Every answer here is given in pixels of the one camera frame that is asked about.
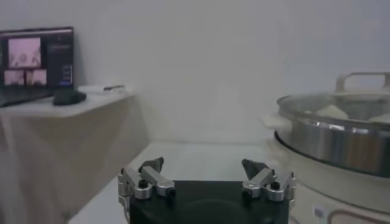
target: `stainless steel pot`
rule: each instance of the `stainless steel pot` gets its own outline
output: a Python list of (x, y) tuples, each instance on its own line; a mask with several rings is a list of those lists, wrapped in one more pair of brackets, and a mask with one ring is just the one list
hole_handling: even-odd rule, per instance
[[(352, 75), (384, 75), (378, 91), (346, 91)], [(390, 73), (353, 73), (339, 77), (336, 92), (280, 98), (278, 115), (264, 123), (275, 129), (275, 137), (287, 148), (311, 159), (352, 171), (390, 177), (389, 123), (369, 121), (390, 113)], [(318, 115), (332, 105), (348, 115)]]

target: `laptop screen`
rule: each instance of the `laptop screen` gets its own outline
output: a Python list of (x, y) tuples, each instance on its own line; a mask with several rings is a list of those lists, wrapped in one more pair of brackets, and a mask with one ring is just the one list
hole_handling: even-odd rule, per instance
[(0, 86), (73, 88), (73, 28), (0, 31)]

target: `laptop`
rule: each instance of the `laptop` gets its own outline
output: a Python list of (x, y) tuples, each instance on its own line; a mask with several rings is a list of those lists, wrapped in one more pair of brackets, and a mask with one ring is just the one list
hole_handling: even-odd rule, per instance
[(0, 107), (73, 89), (72, 27), (0, 31)]

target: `black computer mouse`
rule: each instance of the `black computer mouse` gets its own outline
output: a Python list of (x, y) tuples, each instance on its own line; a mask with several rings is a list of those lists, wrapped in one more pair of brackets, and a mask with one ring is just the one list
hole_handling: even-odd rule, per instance
[(83, 102), (87, 98), (85, 93), (73, 89), (61, 89), (54, 93), (53, 105), (66, 106)]

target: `screw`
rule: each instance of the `screw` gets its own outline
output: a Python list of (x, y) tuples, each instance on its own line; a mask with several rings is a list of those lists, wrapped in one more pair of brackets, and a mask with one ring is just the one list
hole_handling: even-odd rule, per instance
[(140, 180), (138, 182), (138, 187), (141, 188), (141, 189), (145, 189), (147, 188), (147, 185), (148, 185), (148, 182), (144, 179)]
[(276, 182), (276, 181), (272, 182), (271, 183), (271, 189), (275, 190), (275, 191), (279, 190), (280, 189), (280, 183)]

